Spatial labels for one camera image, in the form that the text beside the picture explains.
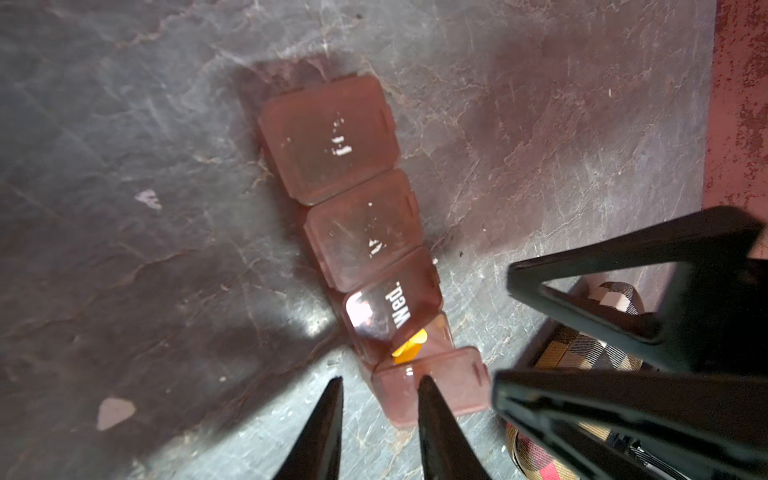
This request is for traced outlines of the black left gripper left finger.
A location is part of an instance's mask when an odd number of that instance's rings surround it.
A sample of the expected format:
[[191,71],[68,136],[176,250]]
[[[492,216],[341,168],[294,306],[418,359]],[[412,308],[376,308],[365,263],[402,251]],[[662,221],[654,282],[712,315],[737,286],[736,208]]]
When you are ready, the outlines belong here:
[[339,478],[343,392],[342,377],[328,382],[274,480]]

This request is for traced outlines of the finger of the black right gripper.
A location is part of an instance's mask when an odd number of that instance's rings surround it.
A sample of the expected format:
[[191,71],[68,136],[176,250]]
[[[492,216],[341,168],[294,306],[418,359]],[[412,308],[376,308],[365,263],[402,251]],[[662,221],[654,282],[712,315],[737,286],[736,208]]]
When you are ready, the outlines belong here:
[[[671,372],[767,369],[767,262],[750,255],[765,223],[718,206],[582,248],[513,263],[507,290],[523,304]],[[549,281],[669,263],[658,308],[604,282],[588,296]]]
[[584,430],[640,440],[692,479],[767,476],[767,381],[732,375],[503,370],[494,410],[584,479],[655,473]]

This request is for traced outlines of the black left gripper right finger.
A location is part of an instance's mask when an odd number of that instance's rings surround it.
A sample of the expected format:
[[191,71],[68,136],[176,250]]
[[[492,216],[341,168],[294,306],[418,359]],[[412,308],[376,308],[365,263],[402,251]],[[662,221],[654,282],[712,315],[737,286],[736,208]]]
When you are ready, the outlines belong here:
[[430,376],[418,386],[418,431],[425,479],[490,479]]

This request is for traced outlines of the brown weekly pill organizer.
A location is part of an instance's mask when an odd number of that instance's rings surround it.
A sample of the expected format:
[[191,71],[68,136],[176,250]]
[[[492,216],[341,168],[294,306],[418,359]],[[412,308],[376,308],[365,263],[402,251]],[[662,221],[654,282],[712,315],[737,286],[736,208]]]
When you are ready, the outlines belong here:
[[[487,409],[478,349],[455,345],[417,197],[396,163],[396,125],[380,81],[353,76],[267,100],[258,115],[265,155],[302,225],[361,375],[399,429],[416,424],[430,376],[457,416]],[[425,329],[411,362],[391,354]]]

